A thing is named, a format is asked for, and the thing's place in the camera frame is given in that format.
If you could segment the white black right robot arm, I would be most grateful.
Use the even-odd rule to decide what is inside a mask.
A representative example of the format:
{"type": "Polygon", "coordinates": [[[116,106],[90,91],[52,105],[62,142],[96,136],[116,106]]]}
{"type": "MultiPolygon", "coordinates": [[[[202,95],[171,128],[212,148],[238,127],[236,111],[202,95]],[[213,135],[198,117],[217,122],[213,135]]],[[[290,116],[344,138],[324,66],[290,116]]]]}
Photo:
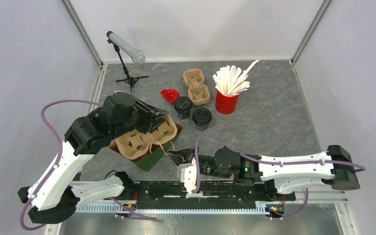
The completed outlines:
{"type": "Polygon", "coordinates": [[[196,190],[197,180],[204,176],[233,178],[241,186],[263,182],[263,194],[270,200],[297,189],[329,185],[333,190],[357,190],[360,184],[351,155],[339,145],[326,151],[292,157],[241,155],[224,146],[214,156],[196,155],[194,149],[170,151],[178,166],[178,178],[188,193],[196,190]]]}

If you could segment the brown paper bag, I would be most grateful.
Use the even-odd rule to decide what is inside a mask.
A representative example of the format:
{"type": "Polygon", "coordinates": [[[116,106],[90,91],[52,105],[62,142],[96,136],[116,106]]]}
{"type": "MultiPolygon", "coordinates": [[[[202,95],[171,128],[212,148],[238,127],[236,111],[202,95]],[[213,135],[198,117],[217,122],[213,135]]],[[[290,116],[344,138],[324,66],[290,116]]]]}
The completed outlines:
{"type": "Polygon", "coordinates": [[[167,155],[167,147],[175,149],[174,142],[182,131],[182,126],[162,124],[152,134],[144,134],[133,130],[114,139],[108,146],[113,152],[136,163],[144,158],[153,156],[154,151],[159,150],[161,155],[167,155]]]}

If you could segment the single brown cup carrier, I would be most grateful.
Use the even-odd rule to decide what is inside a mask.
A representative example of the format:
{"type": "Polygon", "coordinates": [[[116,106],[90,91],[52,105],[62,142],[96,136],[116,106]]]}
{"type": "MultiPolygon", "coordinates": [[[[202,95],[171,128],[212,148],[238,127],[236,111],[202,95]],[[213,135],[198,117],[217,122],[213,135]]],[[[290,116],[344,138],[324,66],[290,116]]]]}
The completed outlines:
{"type": "Polygon", "coordinates": [[[116,138],[109,147],[129,160],[136,160],[145,155],[152,144],[166,144],[172,141],[177,133],[177,125],[166,115],[165,122],[153,133],[144,134],[133,130],[116,138]]]}

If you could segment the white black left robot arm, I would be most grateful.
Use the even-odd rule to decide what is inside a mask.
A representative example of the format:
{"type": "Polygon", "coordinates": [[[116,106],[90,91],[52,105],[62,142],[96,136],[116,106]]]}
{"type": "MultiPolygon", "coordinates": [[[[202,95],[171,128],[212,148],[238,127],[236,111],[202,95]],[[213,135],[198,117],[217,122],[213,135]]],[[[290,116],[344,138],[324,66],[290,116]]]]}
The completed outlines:
{"type": "Polygon", "coordinates": [[[102,106],[77,118],[63,139],[56,138],[58,152],[45,173],[34,185],[19,189],[24,203],[20,222],[28,216],[36,228],[41,228],[67,220],[87,204],[106,198],[131,198],[135,184],[123,171],[91,184],[71,186],[71,181],[114,139],[134,130],[150,134],[165,122],[167,114],[167,110],[117,92],[106,97],[102,106]]]}

